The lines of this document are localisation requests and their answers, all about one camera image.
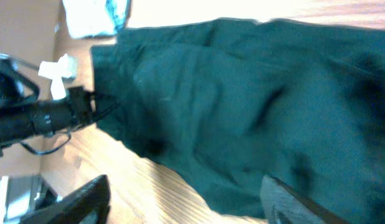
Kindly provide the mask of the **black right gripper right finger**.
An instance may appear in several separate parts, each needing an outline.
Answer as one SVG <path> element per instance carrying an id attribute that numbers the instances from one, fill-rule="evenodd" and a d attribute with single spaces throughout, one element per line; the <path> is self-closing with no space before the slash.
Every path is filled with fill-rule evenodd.
<path id="1" fill-rule="evenodd" d="M 311 199 L 302 197 L 281 180 L 268 175 L 262 179 L 260 199 L 269 223 L 326 224 L 347 222 Z"/>

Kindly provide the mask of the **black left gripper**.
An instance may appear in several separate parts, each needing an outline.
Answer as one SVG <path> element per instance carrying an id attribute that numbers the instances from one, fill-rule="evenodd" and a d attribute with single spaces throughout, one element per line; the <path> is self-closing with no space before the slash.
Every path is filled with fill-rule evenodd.
<path id="1" fill-rule="evenodd" d="M 93 112 L 91 101 L 95 102 Z M 61 100 L 38 101 L 25 107 L 33 134 L 51 135 L 63 129 L 76 130 L 103 119 L 120 103 L 112 95 L 90 92 L 82 86 L 67 89 Z"/>

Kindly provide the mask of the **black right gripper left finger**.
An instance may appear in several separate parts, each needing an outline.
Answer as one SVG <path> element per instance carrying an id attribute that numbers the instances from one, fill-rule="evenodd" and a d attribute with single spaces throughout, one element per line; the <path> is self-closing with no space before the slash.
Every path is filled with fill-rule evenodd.
<path id="1" fill-rule="evenodd" d="M 21 217 L 20 224 L 106 224 L 110 212 L 110 184 L 99 175 L 61 201 Z"/>

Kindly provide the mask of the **black shorts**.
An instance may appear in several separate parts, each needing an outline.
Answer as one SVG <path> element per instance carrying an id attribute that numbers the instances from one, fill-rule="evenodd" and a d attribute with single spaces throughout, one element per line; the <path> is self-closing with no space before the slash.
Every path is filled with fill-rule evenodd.
<path id="1" fill-rule="evenodd" d="M 385 29 L 291 20 L 125 29 L 91 49 L 97 126 L 221 214 L 262 218 L 269 175 L 385 223 Z"/>

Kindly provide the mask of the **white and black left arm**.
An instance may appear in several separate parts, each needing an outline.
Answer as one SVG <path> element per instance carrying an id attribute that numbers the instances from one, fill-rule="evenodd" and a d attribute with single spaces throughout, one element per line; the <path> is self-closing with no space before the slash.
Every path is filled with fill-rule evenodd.
<path id="1" fill-rule="evenodd" d="M 52 99 L 39 99 L 39 86 L 19 71 L 19 65 L 39 74 L 49 73 Z M 111 95 L 87 91 L 82 86 L 64 87 L 62 75 L 65 72 L 66 68 L 49 69 L 43 63 L 37 66 L 0 54 L 0 157 L 4 149 L 14 144 L 20 144 L 33 155 L 52 154 L 61 146 L 37 150 L 26 142 L 27 139 L 63 134 L 70 140 L 72 133 L 100 121 L 119 105 Z"/>

